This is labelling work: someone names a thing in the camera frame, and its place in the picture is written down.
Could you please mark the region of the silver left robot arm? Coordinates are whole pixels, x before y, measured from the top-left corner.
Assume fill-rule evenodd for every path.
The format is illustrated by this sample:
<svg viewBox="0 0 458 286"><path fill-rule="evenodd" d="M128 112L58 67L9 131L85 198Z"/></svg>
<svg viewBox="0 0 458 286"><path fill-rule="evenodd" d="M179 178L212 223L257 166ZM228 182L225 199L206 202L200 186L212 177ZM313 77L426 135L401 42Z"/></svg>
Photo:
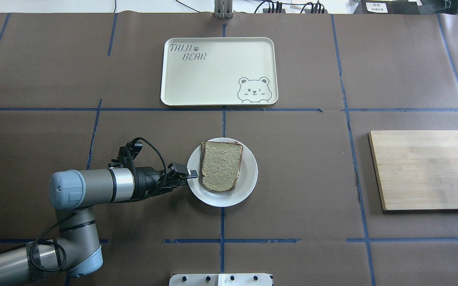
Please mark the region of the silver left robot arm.
<svg viewBox="0 0 458 286"><path fill-rule="evenodd" d="M134 159L148 143L137 137L120 147L118 157L100 170L67 170L50 179L49 200L57 223L33 241L0 253L0 286L20 286L65 272L82 277L103 264L93 206L139 202L187 185L198 177L183 164L163 170L137 167Z"/></svg>

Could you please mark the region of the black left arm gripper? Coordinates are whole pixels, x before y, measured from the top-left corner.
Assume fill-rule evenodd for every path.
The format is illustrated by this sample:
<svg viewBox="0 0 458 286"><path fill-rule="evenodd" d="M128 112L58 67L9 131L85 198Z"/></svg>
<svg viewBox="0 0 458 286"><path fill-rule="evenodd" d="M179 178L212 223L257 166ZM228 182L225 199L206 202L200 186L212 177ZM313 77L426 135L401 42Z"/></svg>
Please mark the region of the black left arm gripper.
<svg viewBox="0 0 458 286"><path fill-rule="evenodd" d="M144 143L158 154L163 170L135 165ZM187 186L189 180L198 178L198 172L187 165L173 162L166 167L162 154L149 141L129 141L120 147L108 170L113 180L113 199L148 199Z"/></svg>

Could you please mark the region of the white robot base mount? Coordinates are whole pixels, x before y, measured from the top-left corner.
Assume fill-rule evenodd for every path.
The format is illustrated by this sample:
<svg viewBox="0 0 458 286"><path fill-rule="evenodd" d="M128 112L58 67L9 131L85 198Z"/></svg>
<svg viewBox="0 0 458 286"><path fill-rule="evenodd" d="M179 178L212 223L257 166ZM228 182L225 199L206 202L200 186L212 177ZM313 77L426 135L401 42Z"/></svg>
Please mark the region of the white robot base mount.
<svg viewBox="0 0 458 286"><path fill-rule="evenodd" d="M267 273L175 274L169 286L273 286L273 275Z"/></svg>

